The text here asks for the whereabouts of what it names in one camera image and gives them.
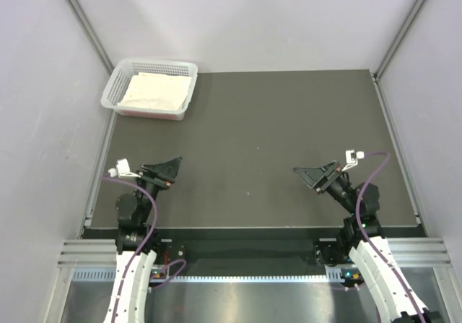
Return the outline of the white t shirt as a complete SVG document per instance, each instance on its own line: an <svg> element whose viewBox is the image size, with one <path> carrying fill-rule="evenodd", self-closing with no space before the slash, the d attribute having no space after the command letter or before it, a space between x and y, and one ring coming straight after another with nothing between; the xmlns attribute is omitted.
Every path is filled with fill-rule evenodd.
<svg viewBox="0 0 462 323"><path fill-rule="evenodd" d="M129 82L119 107L178 111L186 101L191 77L139 73Z"/></svg>

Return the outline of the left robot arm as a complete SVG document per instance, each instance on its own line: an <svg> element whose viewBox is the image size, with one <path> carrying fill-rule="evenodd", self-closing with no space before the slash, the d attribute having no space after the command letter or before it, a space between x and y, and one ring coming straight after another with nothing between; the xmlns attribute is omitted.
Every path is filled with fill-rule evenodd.
<svg viewBox="0 0 462 323"><path fill-rule="evenodd" d="M144 322L149 290L165 286L186 267L186 260L179 258L158 270L153 269L164 252L155 228L156 198L176 182L182 159L177 156L163 163L143 164L133 171L124 158L117 160L101 177L103 181L133 189L115 201L118 217L116 268L104 322Z"/></svg>

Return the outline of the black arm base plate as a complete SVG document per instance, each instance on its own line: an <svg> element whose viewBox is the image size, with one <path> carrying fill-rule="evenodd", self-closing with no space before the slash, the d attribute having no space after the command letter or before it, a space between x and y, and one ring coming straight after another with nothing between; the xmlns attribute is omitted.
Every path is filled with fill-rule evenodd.
<svg viewBox="0 0 462 323"><path fill-rule="evenodd" d="M195 262L205 259L290 259L308 265L336 266L348 257L336 249L336 242L310 239L168 239L160 241L166 259Z"/></svg>

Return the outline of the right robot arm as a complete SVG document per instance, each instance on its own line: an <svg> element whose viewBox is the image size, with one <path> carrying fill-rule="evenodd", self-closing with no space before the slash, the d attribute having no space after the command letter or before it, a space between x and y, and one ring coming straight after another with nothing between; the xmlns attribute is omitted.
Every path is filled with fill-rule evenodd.
<svg viewBox="0 0 462 323"><path fill-rule="evenodd" d="M443 322L442 314L430 310L418 297L394 259L377 216L380 192L372 184L377 172L352 186L348 173L336 161L293 171L310 189L329 194L349 213L336 240L318 244L319 261L325 265L353 263L381 322Z"/></svg>

